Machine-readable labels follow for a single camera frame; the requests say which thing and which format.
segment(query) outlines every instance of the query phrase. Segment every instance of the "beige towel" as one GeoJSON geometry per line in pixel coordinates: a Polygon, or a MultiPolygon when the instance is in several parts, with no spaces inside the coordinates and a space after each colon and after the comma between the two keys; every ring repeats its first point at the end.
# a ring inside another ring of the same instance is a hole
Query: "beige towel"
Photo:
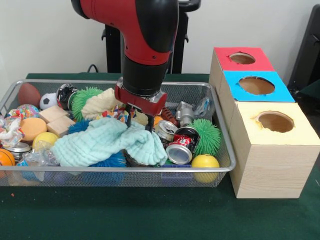
{"type": "Polygon", "coordinates": [[[103,112],[112,110],[120,103],[121,102],[115,97],[115,90],[109,88],[103,93],[89,98],[81,110],[81,113],[84,119],[93,120],[103,112]]]}

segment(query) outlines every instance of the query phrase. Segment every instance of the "green tablecloth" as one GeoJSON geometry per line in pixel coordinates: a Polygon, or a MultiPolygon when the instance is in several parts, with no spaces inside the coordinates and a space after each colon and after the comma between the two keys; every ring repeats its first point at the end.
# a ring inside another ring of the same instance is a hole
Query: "green tablecloth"
{"type": "MultiPolygon", "coordinates": [[[[117,79],[105,73],[29,74],[34,79],[117,79]]],[[[169,76],[168,81],[208,75],[169,76]]],[[[320,172],[300,199],[236,199],[217,188],[2,187],[0,239],[320,239],[320,172]]]]}

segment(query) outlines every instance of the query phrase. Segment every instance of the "yellow ball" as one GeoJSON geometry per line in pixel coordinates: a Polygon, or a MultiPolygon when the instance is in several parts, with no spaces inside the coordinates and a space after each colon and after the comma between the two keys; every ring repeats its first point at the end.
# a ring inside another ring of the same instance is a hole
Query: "yellow ball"
{"type": "Polygon", "coordinates": [[[33,143],[32,143],[32,148],[34,150],[38,150],[36,149],[37,148],[37,143],[39,141],[44,141],[44,142],[47,142],[47,143],[50,143],[52,146],[55,144],[55,142],[58,140],[58,136],[55,135],[54,133],[52,132],[43,132],[43,133],[40,133],[38,136],[35,137],[35,139],[33,140],[33,143]]]}
{"type": "MultiPolygon", "coordinates": [[[[220,168],[218,160],[209,154],[196,156],[191,166],[193,168],[220,168]]],[[[209,184],[216,180],[218,174],[218,172],[195,172],[193,176],[199,183],[209,184]]]]}

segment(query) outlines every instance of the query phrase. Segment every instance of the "soccer ball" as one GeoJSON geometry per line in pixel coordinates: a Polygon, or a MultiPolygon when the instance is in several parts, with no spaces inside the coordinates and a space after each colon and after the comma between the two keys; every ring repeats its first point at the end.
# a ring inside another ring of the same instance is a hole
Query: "soccer ball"
{"type": "Polygon", "coordinates": [[[40,108],[42,110],[51,108],[54,105],[57,105],[56,93],[46,93],[41,97],[40,108]]]}

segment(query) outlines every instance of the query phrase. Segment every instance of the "metal basket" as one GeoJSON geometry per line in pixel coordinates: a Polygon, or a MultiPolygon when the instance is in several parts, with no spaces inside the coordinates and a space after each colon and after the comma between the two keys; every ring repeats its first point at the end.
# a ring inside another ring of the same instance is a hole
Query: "metal basket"
{"type": "MultiPolygon", "coordinates": [[[[5,115],[9,110],[19,106],[18,91],[23,83],[34,85],[44,95],[55,93],[60,85],[70,82],[78,89],[97,87],[106,90],[116,84],[115,81],[101,80],[22,80],[12,84],[0,101],[0,113],[5,115]]],[[[198,82],[164,82],[162,91],[168,93],[166,106],[173,112],[181,101],[196,105],[204,97],[212,100],[214,108],[206,118],[210,120],[213,115],[215,124],[222,132],[221,147],[216,156],[220,168],[0,166],[0,186],[216,187],[226,172],[234,169],[236,165],[234,150],[216,91],[210,84],[198,82]],[[173,174],[169,174],[170,177],[164,180],[166,176],[164,173],[173,174]],[[198,173],[201,174],[201,179],[212,179],[214,175],[214,181],[199,182],[194,178],[198,173]],[[44,181],[38,181],[35,177],[37,174],[44,175],[44,181]]]]}

